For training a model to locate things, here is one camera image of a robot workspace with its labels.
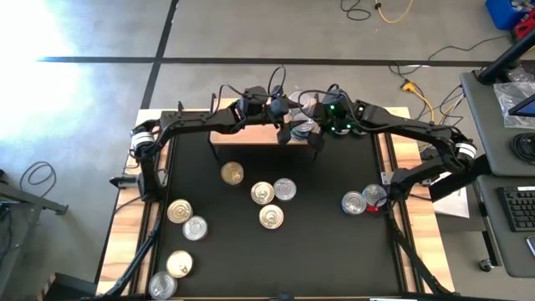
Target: wooden table edge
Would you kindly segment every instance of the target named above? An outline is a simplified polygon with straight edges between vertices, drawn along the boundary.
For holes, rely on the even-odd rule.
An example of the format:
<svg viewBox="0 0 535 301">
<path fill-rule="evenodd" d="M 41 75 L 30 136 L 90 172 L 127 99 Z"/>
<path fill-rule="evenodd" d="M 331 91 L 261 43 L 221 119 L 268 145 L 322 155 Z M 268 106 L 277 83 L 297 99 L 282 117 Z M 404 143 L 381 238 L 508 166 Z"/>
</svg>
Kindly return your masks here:
<svg viewBox="0 0 535 301">
<path fill-rule="evenodd" d="M 391 107 L 386 108 L 390 113 L 409 118 L 409 110 L 406 107 Z M 162 111 L 167 110 L 140 110 L 138 113 L 136 124 L 148 119 L 157 119 L 160 117 Z M 394 141 L 395 154 L 397 155 L 398 167 L 412 168 L 421 163 L 418 146 L 414 140 L 392 135 Z M 390 168 L 388 151 L 386 149 L 385 137 L 380 135 L 380 150 L 382 153 L 385 169 Z M 162 150 L 162 158 L 160 159 L 160 168 L 165 168 L 167 147 Z M 127 166 L 134 165 L 132 158 L 127 161 Z M 138 169 L 125 169 L 126 173 L 139 173 Z M 429 197 L 429 191 L 424 187 L 415 187 L 412 191 L 419 196 Z M 127 202 L 129 199 L 138 196 L 137 188 L 126 188 L 119 192 L 117 198 L 117 206 Z M 420 199 L 410 197 L 407 202 L 407 209 L 409 213 L 410 226 L 415 240 L 416 251 L 425 265 L 430 269 L 431 273 L 436 276 L 441 284 L 454 290 L 451 279 L 450 269 L 447 263 L 444 246 L 441 240 L 441 234 L 436 222 L 436 216 L 431 202 L 422 201 Z M 155 213 L 157 212 L 158 204 L 153 204 L 150 210 L 149 230 L 155 220 Z M 98 275 L 97 293 L 105 293 L 108 291 L 116 279 L 121 276 L 135 254 L 137 246 L 141 217 L 144 211 L 144 204 L 141 201 L 125 207 L 118 212 L 110 225 L 110 234 L 106 242 L 106 250 L 104 252 L 104 259 L 102 260 L 102 267 L 100 275 Z M 402 228 L 401 216 L 399 209 L 395 212 L 396 221 Z M 408 289 L 415 292 L 415 281 L 412 277 L 412 270 L 408 257 L 401 250 L 402 266 L 405 272 L 405 278 Z M 143 293 L 148 281 L 149 260 L 150 253 L 145 257 L 140 268 L 140 277 L 138 281 L 138 293 Z"/>
</svg>

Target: wooden table frame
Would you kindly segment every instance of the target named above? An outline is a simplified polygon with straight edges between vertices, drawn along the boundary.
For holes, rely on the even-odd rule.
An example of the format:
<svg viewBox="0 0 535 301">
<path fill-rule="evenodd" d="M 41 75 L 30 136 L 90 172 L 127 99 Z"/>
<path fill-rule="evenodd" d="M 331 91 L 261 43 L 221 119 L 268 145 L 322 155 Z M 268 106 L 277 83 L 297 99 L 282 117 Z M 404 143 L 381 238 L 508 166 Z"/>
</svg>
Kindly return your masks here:
<svg viewBox="0 0 535 301">
<path fill-rule="evenodd" d="M 222 99 L 225 103 L 230 103 L 232 99 Z M 405 107 L 401 108 L 386 108 L 391 114 L 409 118 L 409 111 Z M 140 110 L 136 124 L 139 124 L 145 120 L 160 118 L 161 111 L 164 110 Z M 240 140 L 239 135 L 249 130 L 247 129 L 233 135 Z M 211 142 L 222 143 L 218 138 L 219 135 L 211 135 Z M 265 139 L 276 141 L 274 135 L 265 135 Z M 388 137 L 385 135 L 379 135 L 380 144 L 380 157 L 383 160 L 383 167 L 385 171 L 392 171 L 390 157 L 392 154 L 388 152 Z M 421 163 L 420 153 L 418 151 L 418 145 L 414 140 L 392 135 L 391 145 L 394 148 L 394 153 L 397 159 L 397 166 L 399 168 L 412 168 L 418 166 Z M 160 154 L 160 168 L 167 166 L 167 154 L 168 146 L 166 146 Z M 133 158 L 129 157 L 127 166 L 135 166 Z M 125 173 L 138 174 L 139 168 L 125 169 Z M 417 196 L 429 197 L 429 191 L 421 186 L 415 186 L 411 192 Z M 137 188 L 125 188 L 120 191 L 116 206 L 120 206 L 139 195 Z M 410 229 L 416 252 L 419 257 L 429 268 L 431 273 L 439 280 L 439 282 L 450 291 L 454 290 L 453 282 L 451 280 L 450 269 L 446 260 L 446 254 L 442 245 L 441 234 L 436 222 L 436 216 L 431 202 L 424 201 L 415 197 L 409 197 L 406 201 L 406 212 L 409 216 Z M 97 293 L 105 293 L 111 287 L 113 287 L 115 281 L 122 275 L 122 273 L 128 267 L 130 261 L 135 255 L 135 251 L 138 246 L 143 242 L 141 233 L 148 233 L 151 227 L 154 225 L 158 204 L 144 204 L 142 201 L 133 202 L 127 207 L 117 212 L 112 220 L 110 234 L 108 241 L 105 244 L 105 253 L 103 253 L 102 266 L 100 269 L 100 275 L 98 280 Z M 404 223 L 402 222 L 402 210 L 399 205 L 395 206 L 395 219 L 398 226 L 404 231 Z M 145 257 L 141 264 L 138 276 L 135 277 L 137 281 L 137 291 L 134 292 L 130 285 L 125 289 L 126 293 L 143 293 L 148 283 L 148 276 L 150 272 L 150 255 L 151 251 Z M 413 268 L 410 265 L 410 261 L 405 252 L 400 249 L 401 262 L 403 271 L 405 274 L 405 281 L 409 292 L 416 292 L 417 282 L 413 277 Z M 424 287 L 427 293 L 431 291 L 425 285 Z"/>
</svg>

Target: concrete floor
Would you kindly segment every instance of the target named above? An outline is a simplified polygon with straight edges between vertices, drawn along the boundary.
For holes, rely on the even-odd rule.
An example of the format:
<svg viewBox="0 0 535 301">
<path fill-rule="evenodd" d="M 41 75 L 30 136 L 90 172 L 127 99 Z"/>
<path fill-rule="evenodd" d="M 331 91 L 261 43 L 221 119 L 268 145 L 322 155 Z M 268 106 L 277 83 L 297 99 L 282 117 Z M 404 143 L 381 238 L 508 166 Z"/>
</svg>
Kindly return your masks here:
<svg viewBox="0 0 535 301">
<path fill-rule="evenodd" d="M 0 166 L 18 182 L 35 161 L 49 161 L 58 183 L 48 197 L 70 205 L 63 217 L 45 212 L 23 266 L 13 281 L 24 283 L 12 296 L 34 294 L 53 272 L 94 281 L 117 191 L 108 179 L 120 173 L 129 129 L 145 92 L 151 64 L 31 63 L 40 56 L 154 56 L 171 0 L 39 1 L 31 8 L 14 3 L 2 18 L 13 58 L 3 65 L 0 120 L 15 130 L 0 133 Z M 384 3 L 390 18 L 405 2 Z M 166 57 L 248 57 L 320 59 L 426 59 L 449 44 L 470 47 L 496 30 L 482 0 L 418 1 L 407 19 L 383 23 L 373 2 L 364 22 L 351 22 L 338 1 L 180 0 Z M 29 15 L 20 18 L 18 14 Z M 470 53 L 447 50 L 437 59 L 491 60 L 508 47 L 496 40 Z M 271 65 L 163 64 L 150 103 L 153 109 L 205 108 L 212 92 L 228 82 L 239 89 L 266 85 Z M 287 66 L 286 90 L 325 89 L 340 84 L 358 99 L 383 106 L 408 106 L 413 116 L 422 103 L 401 92 L 403 80 L 384 66 Z M 433 105 L 459 84 L 458 74 L 473 68 L 422 68 L 412 74 Z M 477 137 L 469 109 L 459 127 Z M 535 280 L 509 278 L 502 268 L 481 273 L 474 262 L 486 257 L 481 235 L 444 235 L 446 255 L 459 292 L 469 296 L 529 300 Z"/>
</svg>

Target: keyboard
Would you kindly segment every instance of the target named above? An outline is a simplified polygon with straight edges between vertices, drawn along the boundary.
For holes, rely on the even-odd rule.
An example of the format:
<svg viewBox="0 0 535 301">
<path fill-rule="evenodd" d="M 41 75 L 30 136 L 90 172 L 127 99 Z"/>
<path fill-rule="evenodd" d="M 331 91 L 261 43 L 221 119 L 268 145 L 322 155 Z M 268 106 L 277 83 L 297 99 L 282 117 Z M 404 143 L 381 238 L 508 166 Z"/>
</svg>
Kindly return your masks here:
<svg viewBox="0 0 535 301">
<path fill-rule="evenodd" d="M 497 188 L 513 232 L 535 232 L 535 186 Z"/>
</svg>

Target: blue container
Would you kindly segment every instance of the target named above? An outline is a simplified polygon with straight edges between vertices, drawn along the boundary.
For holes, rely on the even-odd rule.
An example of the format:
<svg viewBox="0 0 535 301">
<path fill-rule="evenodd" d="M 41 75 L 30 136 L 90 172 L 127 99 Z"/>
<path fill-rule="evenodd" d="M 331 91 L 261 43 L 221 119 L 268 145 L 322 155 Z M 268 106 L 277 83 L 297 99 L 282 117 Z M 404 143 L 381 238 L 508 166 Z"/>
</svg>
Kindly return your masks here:
<svg viewBox="0 0 535 301">
<path fill-rule="evenodd" d="M 512 8 L 510 0 L 487 0 L 488 12 L 498 29 L 511 30 L 527 14 L 527 11 L 517 12 Z"/>
</svg>

